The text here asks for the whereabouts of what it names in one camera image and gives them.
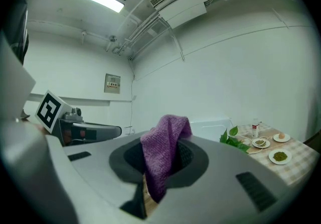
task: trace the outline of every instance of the air conditioner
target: air conditioner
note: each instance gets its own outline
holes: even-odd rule
[[[160,16],[172,28],[206,13],[204,2],[207,0],[150,0]]]

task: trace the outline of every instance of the purple towel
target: purple towel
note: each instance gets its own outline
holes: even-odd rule
[[[165,195],[165,180],[171,174],[179,137],[192,135],[189,119],[175,115],[163,116],[156,128],[140,138],[146,163],[146,183],[155,202]]]

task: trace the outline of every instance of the small plate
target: small plate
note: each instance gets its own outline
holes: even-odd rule
[[[284,152],[284,153],[287,155],[287,158],[286,158],[284,161],[280,161],[280,162],[276,161],[276,160],[273,158],[273,156],[274,156],[274,154],[277,153],[277,152]],[[273,150],[273,151],[271,151],[271,152],[269,153],[269,159],[270,159],[271,162],[273,162],[273,163],[275,163],[275,164],[277,164],[277,165],[283,165],[283,164],[287,164],[290,160],[292,160],[292,154],[291,154],[288,150],[275,149],[275,150]]]
[[[285,134],[285,137],[283,139],[279,138],[279,134],[276,134],[273,136],[273,139],[277,142],[284,143],[291,139],[291,137],[288,134]]]
[[[257,145],[255,142],[256,141],[259,141],[259,140],[265,140],[265,146],[259,146],[259,145]],[[268,140],[266,140],[266,139],[262,139],[262,138],[257,138],[257,139],[253,139],[252,140],[252,144],[253,144],[253,146],[255,146],[255,147],[257,147],[257,148],[267,148],[267,147],[269,147],[270,146],[270,141],[268,141]]]

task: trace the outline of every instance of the dark floor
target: dark floor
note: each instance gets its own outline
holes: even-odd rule
[[[306,140],[304,144],[321,153],[321,130],[313,137]]]

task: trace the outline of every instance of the plastic bottle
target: plastic bottle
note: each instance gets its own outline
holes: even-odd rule
[[[252,137],[258,138],[260,133],[260,122],[257,118],[253,119],[252,124]]]

